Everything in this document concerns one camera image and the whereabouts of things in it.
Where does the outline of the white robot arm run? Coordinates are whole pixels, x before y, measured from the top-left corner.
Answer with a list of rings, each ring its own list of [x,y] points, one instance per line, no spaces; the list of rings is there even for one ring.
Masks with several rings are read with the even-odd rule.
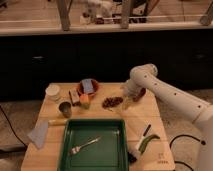
[[[213,104],[159,80],[157,74],[158,69],[154,64],[132,68],[129,79],[123,85],[123,93],[134,97],[145,88],[164,103],[179,110],[202,131],[206,142],[199,150],[195,171],[213,171]]]

